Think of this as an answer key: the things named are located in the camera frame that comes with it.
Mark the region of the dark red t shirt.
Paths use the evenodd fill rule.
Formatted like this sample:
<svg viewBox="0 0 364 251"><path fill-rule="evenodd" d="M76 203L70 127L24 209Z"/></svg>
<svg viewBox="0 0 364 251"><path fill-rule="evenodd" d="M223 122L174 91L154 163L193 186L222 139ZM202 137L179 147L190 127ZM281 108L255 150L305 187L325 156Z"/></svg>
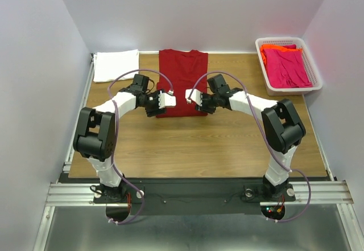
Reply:
<svg viewBox="0 0 364 251"><path fill-rule="evenodd" d="M198 50L189 52L161 50L159 52L159 71L166 75L173 84L176 106L168 108L166 113L157 118L207 116L206 112L195 109L185 99L185 91L191 89L195 82L208 70L208 54Z"/></svg>

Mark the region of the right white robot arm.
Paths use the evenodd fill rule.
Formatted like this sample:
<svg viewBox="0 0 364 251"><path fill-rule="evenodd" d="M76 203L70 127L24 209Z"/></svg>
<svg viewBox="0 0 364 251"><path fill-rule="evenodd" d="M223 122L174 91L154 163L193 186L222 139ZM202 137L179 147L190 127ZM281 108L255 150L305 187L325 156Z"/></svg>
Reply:
<svg viewBox="0 0 364 251"><path fill-rule="evenodd" d="M223 72L207 79L211 94L199 91L197 85L185 91L187 103L194 102L195 109L213 114L218 107L251 115L270 153L270 161L263 176L262 195L274 200L284 194L292 172L293 155L306 135L305 126L289 99L280 101L257 97L247 91L238 80L240 88L230 88Z"/></svg>

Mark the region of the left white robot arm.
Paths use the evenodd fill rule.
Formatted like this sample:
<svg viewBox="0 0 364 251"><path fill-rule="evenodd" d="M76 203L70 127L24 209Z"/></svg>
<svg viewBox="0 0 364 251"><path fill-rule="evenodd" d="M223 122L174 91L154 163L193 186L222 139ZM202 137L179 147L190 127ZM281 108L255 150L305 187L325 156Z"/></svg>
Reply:
<svg viewBox="0 0 364 251"><path fill-rule="evenodd" d="M122 88L105 103L80 110L73 138L73 149L93 166L100 180L91 191L96 199L120 203L127 198L124 175L116 170L114 152L117 146L119 120L126 113L144 108L147 117L164 114L176 106L173 91L148 91L151 79L137 74L131 85Z"/></svg>

